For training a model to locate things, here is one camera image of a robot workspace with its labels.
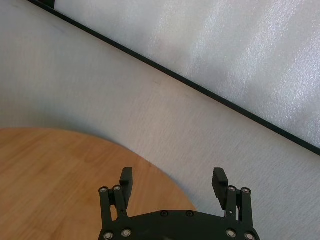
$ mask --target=white floor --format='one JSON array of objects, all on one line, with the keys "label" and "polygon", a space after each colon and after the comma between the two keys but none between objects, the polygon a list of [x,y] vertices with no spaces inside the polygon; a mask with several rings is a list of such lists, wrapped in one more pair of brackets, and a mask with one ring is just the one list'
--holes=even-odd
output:
[{"label": "white floor", "polygon": [[264,240],[320,234],[320,156],[25,0],[0,0],[0,127],[54,127],[127,147],[221,216],[214,167],[252,189]]}]

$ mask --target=round wooden table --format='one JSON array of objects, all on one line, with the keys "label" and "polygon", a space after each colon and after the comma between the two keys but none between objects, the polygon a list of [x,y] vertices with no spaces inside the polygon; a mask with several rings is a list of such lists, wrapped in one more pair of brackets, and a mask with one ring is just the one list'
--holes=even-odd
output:
[{"label": "round wooden table", "polygon": [[98,189],[119,184],[124,167],[133,170],[129,216],[195,210],[166,174],[119,145],[65,130],[0,129],[0,239],[98,239]]}]

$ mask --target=white textured surface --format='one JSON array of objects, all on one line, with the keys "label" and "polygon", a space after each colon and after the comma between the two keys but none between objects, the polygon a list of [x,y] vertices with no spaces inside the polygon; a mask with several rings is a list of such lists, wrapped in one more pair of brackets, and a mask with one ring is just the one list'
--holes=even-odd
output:
[{"label": "white textured surface", "polygon": [[262,240],[319,239],[318,155],[25,0],[0,0],[0,23],[0,127],[119,143],[220,216],[211,178],[222,167],[252,189]]},{"label": "white textured surface", "polygon": [[319,0],[56,0],[55,8],[320,147]]}]

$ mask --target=wooden table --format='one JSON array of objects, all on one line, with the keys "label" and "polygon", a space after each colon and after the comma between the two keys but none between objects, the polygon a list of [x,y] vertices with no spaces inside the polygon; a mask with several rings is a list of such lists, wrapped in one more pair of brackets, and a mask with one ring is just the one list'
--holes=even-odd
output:
[{"label": "wooden table", "polygon": [[65,130],[0,129],[0,239],[98,239],[98,189],[119,184],[124,167],[133,168],[129,216],[195,209],[166,174],[119,145]]}]

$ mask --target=white foam panel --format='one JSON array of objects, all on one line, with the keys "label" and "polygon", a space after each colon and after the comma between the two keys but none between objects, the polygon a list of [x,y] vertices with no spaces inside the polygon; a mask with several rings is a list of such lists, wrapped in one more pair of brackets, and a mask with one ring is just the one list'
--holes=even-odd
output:
[{"label": "white foam panel", "polygon": [[320,1],[56,0],[55,9],[320,147]]}]

